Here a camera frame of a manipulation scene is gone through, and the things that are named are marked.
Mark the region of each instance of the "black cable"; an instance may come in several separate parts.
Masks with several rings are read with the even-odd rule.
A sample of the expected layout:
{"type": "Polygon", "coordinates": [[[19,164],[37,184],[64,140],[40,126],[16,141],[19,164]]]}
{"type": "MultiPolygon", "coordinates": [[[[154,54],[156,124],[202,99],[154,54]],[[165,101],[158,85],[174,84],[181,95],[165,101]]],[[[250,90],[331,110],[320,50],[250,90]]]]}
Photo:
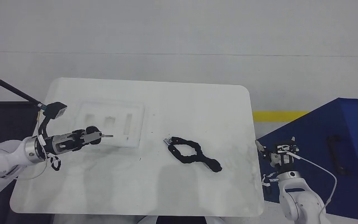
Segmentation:
{"type": "Polygon", "coordinates": [[[33,102],[36,106],[38,104],[42,104],[40,101],[35,100],[34,98],[32,98],[31,96],[29,96],[28,94],[18,90],[17,88],[11,86],[9,83],[0,80],[0,86],[4,87],[5,89],[13,92],[14,94],[21,96],[22,98],[24,98],[25,100],[28,100],[29,102],[33,102]]]}
{"type": "Polygon", "coordinates": [[[47,128],[47,125],[49,124],[50,120],[51,120],[50,118],[45,117],[45,119],[43,120],[43,122],[41,123],[41,125],[39,127],[39,134],[42,134],[44,138],[48,138],[46,128],[47,128]]]}

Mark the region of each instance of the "gray floor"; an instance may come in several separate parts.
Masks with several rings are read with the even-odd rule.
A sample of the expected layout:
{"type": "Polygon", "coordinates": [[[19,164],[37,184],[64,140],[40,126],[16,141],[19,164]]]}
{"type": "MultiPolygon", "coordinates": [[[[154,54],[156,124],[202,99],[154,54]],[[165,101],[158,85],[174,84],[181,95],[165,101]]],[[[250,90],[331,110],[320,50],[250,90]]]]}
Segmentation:
{"type": "MultiPolygon", "coordinates": [[[[349,0],[0,0],[0,77],[39,100],[54,79],[83,77],[243,85],[253,110],[313,110],[358,97],[357,8],[349,0]]],[[[14,99],[0,90],[0,100],[14,99]]],[[[256,123],[256,136],[281,125],[256,123]]],[[[138,218],[58,215],[55,223],[138,218]]],[[[226,220],[288,223],[270,203],[261,217],[226,220]]]]}

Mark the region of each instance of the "white cable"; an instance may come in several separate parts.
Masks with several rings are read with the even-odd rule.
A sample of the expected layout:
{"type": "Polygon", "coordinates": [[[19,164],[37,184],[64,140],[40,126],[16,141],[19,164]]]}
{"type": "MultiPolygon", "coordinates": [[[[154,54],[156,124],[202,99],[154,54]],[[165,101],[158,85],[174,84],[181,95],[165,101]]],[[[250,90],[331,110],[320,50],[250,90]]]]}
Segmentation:
{"type": "MultiPolygon", "coordinates": [[[[37,115],[37,138],[39,138],[39,123],[40,123],[40,112],[37,115]]],[[[37,174],[36,176],[32,177],[32,178],[15,178],[15,180],[32,180],[36,177],[39,177],[41,174],[43,174],[47,168],[47,161],[48,161],[48,157],[45,151],[45,148],[43,146],[43,144],[41,143],[41,141],[38,141],[38,143],[40,144],[41,148],[42,148],[42,152],[45,154],[45,167],[44,169],[41,171],[41,173],[37,174]]]]}
{"type": "Polygon", "coordinates": [[[321,166],[315,164],[314,162],[311,162],[311,161],[309,161],[309,160],[307,160],[307,159],[305,159],[305,158],[302,158],[302,157],[300,157],[300,156],[298,156],[298,155],[296,155],[296,154],[293,154],[293,153],[291,153],[291,152],[288,152],[288,151],[287,151],[287,154],[290,155],[290,156],[293,156],[293,157],[295,157],[295,158],[297,158],[297,159],[299,159],[299,160],[302,159],[302,160],[304,160],[304,161],[306,161],[306,162],[308,162],[308,163],[310,163],[310,164],[312,164],[312,165],[314,165],[314,166],[316,166],[316,167],[318,167],[318,168],[324,170],[325,172],[327,172],[327,173],[329,173],[331,176],[333,176],[333,178],[335,179],[335,185],[333,186],[332,193],[331,193],[331,195],[329,196],[329,198],[327,199],[327,201],[326,201],[326,203],[324,204],[323,208],[321,209],[321,211],[320,211],[320,213],[319,213],[319,216],[320,216],[321,213],[323,212],[323,210],[326,208],[326,206],[331,202],[332,197],[333,197],[333,194],[335,193],[336,186],[337,186],[337,178],[336,178],[336,176],[334,176],[331,172],[329,172],[329,171],[326,170],[325,168],[323,168],[323,167],[321,167],[321,166]]]}
{"type": "Polygon", "coordinates": [[[324,204],[322,210],[320,211],[320,213],[319,213],[319,216],[320,216],[321,213],[323,212],[323,210],[326,208],[326,206],[331,202],[331,199],[332,199],[332,197],[333,197],[333,194],[335,193],[335,190],[336,190],[337,178],[336,178],[336,176],[334,176],[331,172],[329,172],[329,171],[326,170],[325,168],[323,168],[323,167],[321,167],[321,166],[318,166],[317,164],[315,164],[315,163],[313,163],[313,162],[311,162],[311,161],[309,161],[309,160],[306,160],[305,158],[302,158],[302,157],[301,157],[301,159],[304,160],[304,161],[306,161],[306,162],[308,162],[308,163],[310,163],[310,164],[312,164],[312,165],[314,165],[314,166],[316,166],[316,167],[318,167],[318,168],[320,168],[320,169],[322,169],[322,170],[324,170],[325,172],[327,172],[327,173],[329,173],[331,176],[333,176],[333,178],[335,179],[335,185],[333,186],[332,193],[331,193],[331,195],[329,196],[329,198],[327,199],[326,203],[324,204]]]}

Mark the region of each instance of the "white cable tie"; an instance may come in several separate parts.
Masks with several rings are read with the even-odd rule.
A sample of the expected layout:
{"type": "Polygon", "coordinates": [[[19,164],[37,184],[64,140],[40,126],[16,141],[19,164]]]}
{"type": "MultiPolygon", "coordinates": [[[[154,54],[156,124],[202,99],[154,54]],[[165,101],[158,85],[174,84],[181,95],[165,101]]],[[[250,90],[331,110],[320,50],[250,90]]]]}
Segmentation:
{"type": "Polygon", "coordinates": [[[41,145],[46,146],[46,142],[42,134],[38,136],[38,140],[41,145]]]}

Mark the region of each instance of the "metal pin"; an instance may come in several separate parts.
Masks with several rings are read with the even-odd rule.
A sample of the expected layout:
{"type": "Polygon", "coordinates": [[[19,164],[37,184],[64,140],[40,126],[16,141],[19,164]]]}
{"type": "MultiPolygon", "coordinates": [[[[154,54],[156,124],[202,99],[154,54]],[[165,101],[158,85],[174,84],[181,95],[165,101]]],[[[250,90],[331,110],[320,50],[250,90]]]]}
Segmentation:
{"type": "Polygon", "coordinates": [[[165,138],[164,139],[164,142],[167,144],[167,145],[170,145],[172,143],[172,138],[165,138]]]}

